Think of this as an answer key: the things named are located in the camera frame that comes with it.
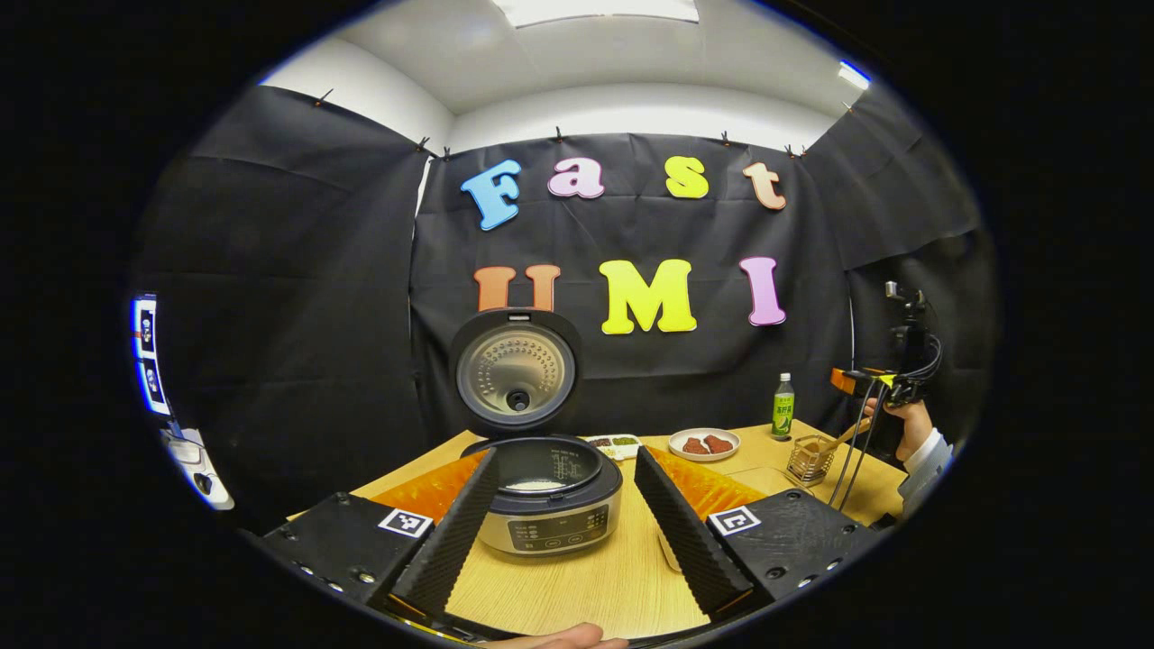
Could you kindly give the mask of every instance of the black fabric curtain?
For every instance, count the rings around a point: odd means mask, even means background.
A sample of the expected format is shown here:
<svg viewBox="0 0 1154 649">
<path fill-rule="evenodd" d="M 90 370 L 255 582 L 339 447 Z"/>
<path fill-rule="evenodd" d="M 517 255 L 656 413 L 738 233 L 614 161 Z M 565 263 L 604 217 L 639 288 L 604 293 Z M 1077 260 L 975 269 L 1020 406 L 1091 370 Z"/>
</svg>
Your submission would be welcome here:
<svg viewBox="0 0 1154 649">
<path fill-rule="evenodd" d="M 159 182 L 135 266 L 178 420 L 270 525 L 429 446 L 406 294 L 428 154 L 314 102 L 257 87 L 223 114 Z"/>
<path fill-rule="evenodd" d="M 699 200 L 665 187 L 669 156 L 692 156 L 710 189 Z M 602 166 L 604 195 L 552 195 L 554 163 L 589 157 Z M 490 230 L 462 182 L 505 159 L 519 212 Z M 742 169 L 778 173 L 780 211 L 755 196 Z M 787 320 L 752 327 L 750 286 L 737 263 L 771 256 Z M 608 307 L 598 266 L 629 260 L 650 281 L 666 259 L 692 266 L 690 333 L 600 330 Z M 585 378 L 572 423 L 577 434 L 668 434 L 691 426 L 735 427 L 770 419 L 780 372 L 793 374 L 797 418 L 840 432 L 855 403 L 832 388 L 832 367 L 897 365 L 890 329 L 900 305 L 884 283 L 921 289 L 935 308 L 926 323 L 946 357 L 928 406 L 951 441 L 980 410 L 997 336 L 994 253 L 973 194 L 944 148 L 887 89 L 874 84 L 804 156 L 740 143 L 662 135 L 595 135 L 517 142 L 435 161 L 413 247 L 413 356 L 426 420 L 439 439 L 465 427 L 448 371 L 448 345 L 477 309 L 473 273 L 517 270 L 511 306 L 532 304 L 524 269 L 561 268 L 555 311 L 585 346 Z M 850 300 L 853 333 L 850 333 Z M 879 424 L 871 449 L 893 461 L 900 423 Z"/>
<path fill-rule="evenodd" d="M 964 441 L 989 389 L 1001 333 L 996 254 L 975 194 L 942 143 L 879 83 L 804 159 L 846 269 L 856 365 L 898 365 L 890 329 L 902 312 L 885 298 L 885 282 L 922 290 L 932 307 L 922 321 L 945 348 L 926 405 L 947 441 Z M 856 417 L 859 404 L 846 415 Z M 879 419 L 870 450 L 898 464 L 900 438 L 900 420 Z"/>
<path fill-rule="evenodd" d="M 666 188 L 670 156 L 702 161 L 709 181 L 699 200 Z M 559 197 L 547 189 L 554 165 L 589 157 L 602 166 L 604 195 Z M 519 212 L 482 231 L 462 182 L 505 159 L 523 170 Z M 758 202 L 748 165 L 763 162 L 780 177 L 781 210 Z M 670 434 L 695 426 L 737 427 L 770 420 L 779 374 L 790 372 L 797 418 L 827 426 L 841 417 L 830 368 L 849 361 L 845 275 L 822 216 L 817 188 L 799 158 L 771 149 L 699 137 L 589 135 L 488 147 L 433 162 L 417 217 L 412 263 L 413 355 L 427 422 L 440 439 L 466 427 L 456 408 L 448 348 L 477 312 L 473 274 L 511 267 L 510 306 L 531 306 L 525 268 L 554 264 L 554 311 L 569 319 L 584 348 L 584 382 L 574 434 Z M 754 327 L 750 284 L 739 262 L 777 261 L 774 281 L 786 321 Z M 637 327 L 606 335 L 605 261 L 631 261 L 650 282 L 661 261 L 692 266 L 689 300 L 697 329 L 664 333 Z"/>
<path fill-rule="evenodd" d="M 793 375 L 795 416 L 840 432 L 856 410 L 831 368 L 896 359 L 887 279 L 934 306 L 927 323 L 946 346 L 928 400 L 935 423 L 951 441 L 973 426 L 997 334 L 991 245 L 943 148 L 877 84 L 804 156 L 612 134 L 437 158 L 415 230 L 428 154 L 314 103 L 252 89 L 173 163 L 137 241 L 135 286 L 158 296 L 174 412 L 201 430 L 238 506 L 269 525 L 467 427 L 448 349 L 477 312 L 473 274 L 492 266 L 517 271 L 510 306 L 533 304 L 527 267 L 561 269 L 554 309 L 584 352 L 575 434 L 764 424 L 781 372 Z M 670 195 L 670 156 L 703 163 L 704 197 Z M 600 163 L 599 197 L 547 189 L 554 165 L 575 157 Z M 482 231 L 462 184 L 505 159 L 522 166 L 519 212 Z M 778 174 L 782 209 L 762 204 L 743 176 L 757 162 Z M 780 324 L 749 322 L 739 263 L 750 256 L 777 262 Z M 599 266 L 630 261 L 651 282 L 669 259 L 692 267 L 696 330 L 604 334 Z M 891 428 L 871 443 L 882 457 L 900 435 Z"/>
</svg>

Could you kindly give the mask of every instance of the blue letter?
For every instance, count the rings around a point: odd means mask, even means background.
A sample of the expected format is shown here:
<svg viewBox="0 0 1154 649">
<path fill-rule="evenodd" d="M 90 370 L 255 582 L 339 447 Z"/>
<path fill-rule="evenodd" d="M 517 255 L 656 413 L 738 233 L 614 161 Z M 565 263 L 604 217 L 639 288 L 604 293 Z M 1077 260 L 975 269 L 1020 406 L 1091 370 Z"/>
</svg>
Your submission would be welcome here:
<svg viewBox="0 0 1154 649">
<path fill-rule="evenodd" d="M 501 197 L 515 200 L 520 195 L 517 181 L 509 176 L 512 173 L 520 173 L 520 165 L 517 161 L 505 161 L 460 184 L 460 191 L 472 194 L 481 210 L 481 230 L 493 230 L 517 216 L 517 206 L 508 204 Z"/>
</svg>

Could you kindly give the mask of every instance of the white ceiling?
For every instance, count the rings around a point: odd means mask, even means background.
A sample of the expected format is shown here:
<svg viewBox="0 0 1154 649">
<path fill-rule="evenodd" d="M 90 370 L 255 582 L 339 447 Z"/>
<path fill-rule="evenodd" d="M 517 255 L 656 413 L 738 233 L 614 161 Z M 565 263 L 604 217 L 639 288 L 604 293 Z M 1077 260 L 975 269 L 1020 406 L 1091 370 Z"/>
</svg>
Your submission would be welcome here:
<svg viewBox="0 0 1154 649">
<path fill-rule="evenodd" d="M 748 0 L 697 0 L 700 23 L 632 16 L 514 29 L 490 0 L 404 0 L 335 36 L 397 68 L 455 114 L 548 90 L 685 83 L 840 115 L 861 95 L 841 57 Z"/>
</svg>

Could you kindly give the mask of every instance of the plastic bottle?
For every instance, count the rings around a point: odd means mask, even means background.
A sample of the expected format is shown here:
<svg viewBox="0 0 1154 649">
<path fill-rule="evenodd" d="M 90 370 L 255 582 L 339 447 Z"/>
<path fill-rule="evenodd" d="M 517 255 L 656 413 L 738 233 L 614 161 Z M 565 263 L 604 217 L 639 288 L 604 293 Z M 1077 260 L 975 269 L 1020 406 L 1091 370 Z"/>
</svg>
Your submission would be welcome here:
<svg viewBox="0 0 1154 649">
<path fill-rule="evenodd" d="M 793 425 L 793 385 L 789 373 L 781 373 L 781 385 L 773 393 L 773 426 L 771 433 L 777 440 L 789 439 L 789 427 Z"/>
</svg>

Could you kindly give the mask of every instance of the person's hand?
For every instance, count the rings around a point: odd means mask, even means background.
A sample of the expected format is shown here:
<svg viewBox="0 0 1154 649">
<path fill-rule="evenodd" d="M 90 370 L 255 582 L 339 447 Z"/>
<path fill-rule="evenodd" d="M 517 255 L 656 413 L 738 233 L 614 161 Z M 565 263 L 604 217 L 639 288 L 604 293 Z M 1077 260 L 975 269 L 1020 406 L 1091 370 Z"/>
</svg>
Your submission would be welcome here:
<svg viewBox="0 0 1154 649">
<path fill-rule="evenodd" d="M 620 637 L 601 640 L 602 633 L 601 627 L 583 622 L 550 635 L 494 640 L 481 644 L 481 647 L 495 649 L 625 649 L 629 646 L 628 640 Z"/>
<path fill-rule="evenodd" d="M 909 460 L 909 456 L 914 452 L 922 447 L 922 443 L 934 432 L 934 423 L 930 422 L 930 413 L 926 410 L 926 402 L 916 401 L 906 405 L 899 405 L 898 408 L 890 408 L 887 405 L 883 405 L 883 408 L 890 415 L 905 419 L 905 432 L 901 435 L 898 450 L 894 453 L 899 462 L 905 462 Z M 865 400 L 865 415 L 872 417 L 876 410 L 877 400 Z"/>
</svg>

